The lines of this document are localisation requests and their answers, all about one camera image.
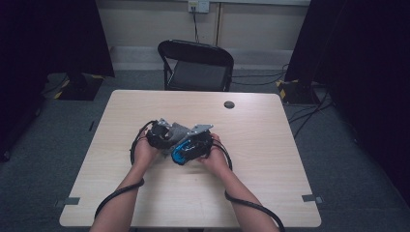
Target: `person's left hand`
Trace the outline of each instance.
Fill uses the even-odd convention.
[[[159,150],[151,147],[148,143],[148,138],[145,135],[145,130],[141,132],[140,139],[136,143],[135,151],[133,153],[134,164],[144,169],[148,169],[148,166],[157,157]]]

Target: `chair backrest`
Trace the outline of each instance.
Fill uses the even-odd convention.
[[[230,67],[231,69],[234,65],[229,52],[218,46],[204,43],[169,40],[159,44],[158,52],[165,64],[167,64],[166,58],[169,58],[185,62]]]

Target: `gray carpet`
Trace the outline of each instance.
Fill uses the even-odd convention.
[[[279,71],[235,71],[234,75],[272,73]],[[55,207],[55,203],[70,194],[110,93],[116,89],[162,89],[162,71],[118,71],[116,75],[103,82],[94,101],[57,101],[52,98],[55,91],[46,95],[40,116],[12,148],[11,160],[0,163],[0,231],[87,231],[62,227],[62,208]],[[63,78],[63,74],[51,75],[45,89]],[[236,77],[234,81],[255,84],[273,79]],[[316,89],[321,98],[325,91]],[[278,90],[275,84],[232,83],[231,92]],[[328,97],[324,105],[330,102]],[[284,106],[288,118],[312,110],[298,113],[304,108]],[[292,131],[296,132],[303,121],[292,123]],[[92,122],[94,127],[89,131]],[[333,106],[309,119],[296,144],[313,193],[324,199],[318,204],[322,225],[287,231],[410,231],[409,208],[377,163],[355,143],[350,125]]]

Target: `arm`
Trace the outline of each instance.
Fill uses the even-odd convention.
[[[117,189],[141,181],[149,165],[157,157],[158,150],[151,147],[144,136],[145,131],[141,133],[140,137],[142,138],[136,144],[135,162]],[[129,231],[137,194],[138,188],[108,201],[94,220],[90,231]]]
[[[220,141],[216,134],[212,134],[212,136]],[[211,173],[220,178],[229,195],[262,205],[256,196],[238,179],[235,173],[229,169],[225,156],[218,147],[214,146],[211,148],[211,155],[207,159],[199,158],[198,161],[203,163]],[[243,231],[278,232],[274,221],[265,213],[236,203],[232,203],[232,208]]]

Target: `hand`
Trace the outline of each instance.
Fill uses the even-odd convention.
[[[135,151],[133,153],[134,166],[139,166],[148,169],[148,166],[157,157],[159,150],[151,147],[148,143],[148,138],[145,135],[145,130],[141,132],[140,139],[136,143]]]
[[[217,140],[214,141],[214,144],[220,145],[220,137],[214,133],[211,133],[211,136]],[[225,159],[225,154],[217,146],[212,146],[211,154],[208,158],[198,158],[196,160],[204,164],[211,173],[217,175],[218,177],[220,177],[220,174],[223,171],[226,171],[226,169],[229,170],[229,166]]]

